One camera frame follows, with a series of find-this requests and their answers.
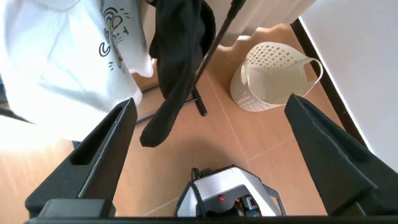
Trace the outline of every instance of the tile grout line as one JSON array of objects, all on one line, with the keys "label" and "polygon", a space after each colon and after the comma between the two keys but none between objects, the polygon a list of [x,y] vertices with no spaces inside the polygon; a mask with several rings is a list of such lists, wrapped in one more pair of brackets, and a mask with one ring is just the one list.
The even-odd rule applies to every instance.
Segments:
[{"label": "tile grout line", "polygon": [[255,158],[259,157],[259,156],[262,156],[263,154],[265,154],[265,153],[267,153],[267,152],[271,152],[272,150],[274,150],[275,148],[277,148],[277,147],[280,146],[281,144],[283,144],[283,143],[285,143],[285,142],[287,142],[287,141],[289,141],[289,140],[291,140],[291,139],[292,139],[291,136],[285,138],[283,141],[281,141],[280,143],[276,144],[275,146],[272,146],[272,147],[270,147],[270,148],[268,148],[268,149],[266,149],[266,150],[260,152],[258,155],[256,155],[256,156],[254,156],[254,157],[248,159],[248,162],[249,162],[249,161],[252,161],[253,159],[255,159]]},{"label": "tile grout line", "polygon": [[221,109],[223,110],[223,113],[224,113],[224,115],[225,115],[225,118],[226,118],[226,120],[227,120],[227,122],[228,122],[228,124],[229,124],[229,128],[232,130],[232,133],[234,134],[235,140],[236,140],[236,142],[238,143],[239,148],[241,149],[241,152],[242,152],[243,157],[244,157],[244,161],[245,161],[245,163],[246,163],[247,165],[249,165],[249,164],[248,164],[248,158],[247,158],[246,154],[245,154],[244,151],[243,151],[242,145],[241,145],[241,143],[239,142],[239,139],[238,139],[238,137],[237,137],[237,135],[236,135],[236,133],[235,133],[235,130],[234,130],[233,127],[232,127],[231,121],[229,120],[229,117],[228,117],[228,115],[227,115],[226,112],[225,112],[224,106],[223,106],[223,104],[221,103],[221,100],[220,100],[220,98],[218,97],[217,92],[216,92],[216,90],[214,89],[214,86],[213,86],[213,84],[212,84],[212,82],[211,82],[211,80],[210,80],[210,77],[208,76],[207,72],[206,72],[206,77],[207,77],[207,79],[208,79],[208,81],[209,81],[209,83],[210,83],[210,86],[211,86],[211,89],[213,90],[213,93],[214,93],[214,94],[216,95],[216,97],[217,97],[218,104],[221,106]]},{"label": "tile grout line", "polygon": [[170,203],[172,203],[172,202],[174,202],[174,201],[176,201],[178,199],[179,199],[179,197],[177,197],[177,198],[175,198],[175,199],[173,199],[173,200],[171,200],[171,201],[169,201],[169,202],[167,202],[167,203],[165,203],[165,204],[163,204],[163,205],[161,205],[161,206],[159,206],[159,207],[157,207],[157,208],[145,213],[143,216],[146,216],[146,215],[148,215],[148,214],[150,214],[150,213],[152,213],[152,212],[154,212],[154,211],[156,211],[156,210],[158,210],[158,209],[160,209],[160,208],[162,208],[162,207],[164,207],[164,206],[166,206],[166,205],[168,205],[168,204],[170,204]]}]

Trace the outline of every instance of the floor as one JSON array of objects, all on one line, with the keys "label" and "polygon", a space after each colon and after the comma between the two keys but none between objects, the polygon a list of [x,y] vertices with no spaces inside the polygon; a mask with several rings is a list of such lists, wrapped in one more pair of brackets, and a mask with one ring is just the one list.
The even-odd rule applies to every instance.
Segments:
[{"label": "floor", "polygon": [[[219,47],[198,83],[207,116],[201,117],[195,104],[185,106],[170,136],[157,148],[140,145],[145,123],[136,126],[114,198],[118,216],[171,216],[192,167],[216,169],[231,164],[250,170],[276,189],[289,215],[326,214],[284,108],[250,113],[236,106],[229,95],[229,82],[239,63],[253,46],[264,41],[302,51],[291,28],[283,24],[257,30],[233,47]],[[310,67],[305,70],[314,76]],[[137,82],[146,88],[155,78],[138,78]],[[341,125],[320,84],[307,99]],[[138,108],[139,116],[154,111],[161,102],[159,91],[148,93]],[[21,141],[6,139],[0,146],[0,222],[20,223],[28,219],[24,199],[68,155],[72,145],[66,140],[49,141],[43,135],[32,138],[36,132],[32,127],[8,132],[20,136]]]}]

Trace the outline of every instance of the white wall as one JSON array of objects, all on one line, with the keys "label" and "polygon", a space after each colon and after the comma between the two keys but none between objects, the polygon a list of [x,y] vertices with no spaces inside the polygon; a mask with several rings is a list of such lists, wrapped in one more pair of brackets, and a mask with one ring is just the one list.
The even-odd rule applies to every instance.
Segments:
[{"label": "white wall", "polygon": [[317,0],[300,18],[368,148],[398,172],[398,1]]}]

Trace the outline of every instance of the beige curtain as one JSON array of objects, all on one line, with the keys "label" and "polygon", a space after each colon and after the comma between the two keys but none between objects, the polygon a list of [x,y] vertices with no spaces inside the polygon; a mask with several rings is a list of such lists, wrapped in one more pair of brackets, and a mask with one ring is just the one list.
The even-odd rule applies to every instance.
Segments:
[{"label": "beige curtain", "polygon": [[[155,8],[142,1],[142,25],[149,45],[155,34]],[[206,2],[214,12],[218,30],[224,22],[231,0]],[[231,46],[240,35],[251,35],[258,27],[270,28],[279,23],[290,24],[314,2],[315,0],[246,0],[221,44]]]}]

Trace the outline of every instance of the laundry basket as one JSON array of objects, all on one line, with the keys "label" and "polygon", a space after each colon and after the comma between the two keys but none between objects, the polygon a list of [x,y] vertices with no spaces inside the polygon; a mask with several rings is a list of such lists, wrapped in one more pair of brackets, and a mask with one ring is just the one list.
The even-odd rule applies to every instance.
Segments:
[{"label": "laundry basket", "polygon": [[[308,82],[303,66],[316,61],[318,79]],[[286,104],[294,93],[305,96],[321,79],[323,68],[285,44],[263,42],[254,46],[235,72],[231,92],[235,103],[246,111],[264,111]]]}]

